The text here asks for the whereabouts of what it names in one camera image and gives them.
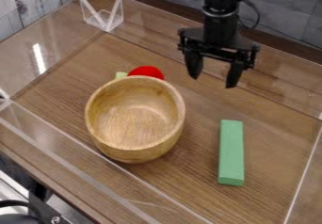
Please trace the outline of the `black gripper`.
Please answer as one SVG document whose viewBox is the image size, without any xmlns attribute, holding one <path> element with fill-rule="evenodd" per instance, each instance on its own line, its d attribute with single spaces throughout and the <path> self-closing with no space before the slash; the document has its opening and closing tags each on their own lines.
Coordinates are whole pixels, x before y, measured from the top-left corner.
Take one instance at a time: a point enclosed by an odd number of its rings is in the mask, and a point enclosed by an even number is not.
<svg viewBox="0 0 322 224">
<path fill-rule="evenodd" d="M 222 60 L 231 63 L 226 76 L 226 88 L 235 88 L 243 70 L 254 68 L 259 45 L 239 33 L 226 41 L 207 40 L 202 28 L 182 28 L 178 35 L 180 37 L 178 48 L 183 52 L 188 75 L 194 79 L 199 78 L 204 57 Z"/>
</svg>

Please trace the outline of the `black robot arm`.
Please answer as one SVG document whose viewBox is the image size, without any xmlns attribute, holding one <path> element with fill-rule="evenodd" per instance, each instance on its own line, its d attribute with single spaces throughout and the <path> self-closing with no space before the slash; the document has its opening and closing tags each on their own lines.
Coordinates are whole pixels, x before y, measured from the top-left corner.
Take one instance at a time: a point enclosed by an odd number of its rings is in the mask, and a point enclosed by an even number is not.
<svg viewBox="0 0 322 224">
<path fill-rule="evenodd" d="M 226 88 L 235 88 L 243 71 L 252 69 L 260 51 L 258 43 L 240 34 L 239 6 L 247 0 L 204 0 L 203 26 L 180 28 L 178 49 L 183 53 L 188 75 L 198 79 L 204 68 L 204 58 L 230 64 Z"/>
</svg>

